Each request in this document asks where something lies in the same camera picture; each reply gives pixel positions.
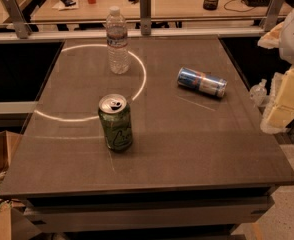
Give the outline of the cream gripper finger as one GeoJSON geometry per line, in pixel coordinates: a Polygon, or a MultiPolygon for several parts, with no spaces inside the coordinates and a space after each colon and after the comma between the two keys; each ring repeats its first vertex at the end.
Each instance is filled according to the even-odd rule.
{"type": "Polygon", "coordinates": [[[275,73],[269,102],[263,112],[260,128],[264,133],[284,132],[294,119],[294,65],[284,74],[275,73]]]}
{"type": "Polygon", "coordinates": [[[258,41],[258,46],[266,49],[278,48],[283,25],[284,23],[281,22],[273,27],[268,33],[263,35],[258,41]]]}

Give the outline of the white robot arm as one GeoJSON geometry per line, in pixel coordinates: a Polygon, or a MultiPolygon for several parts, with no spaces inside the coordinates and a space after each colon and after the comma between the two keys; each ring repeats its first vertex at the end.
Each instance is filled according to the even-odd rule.
{"type": "Polygon", "coordinates": [[[294,120],[294,8],[280,29],[279,55],[291,67],[284,74],[276,73],[271,81],[268,103],[260,124],[261,130],[268,134],[283,132],[294,120]]]}

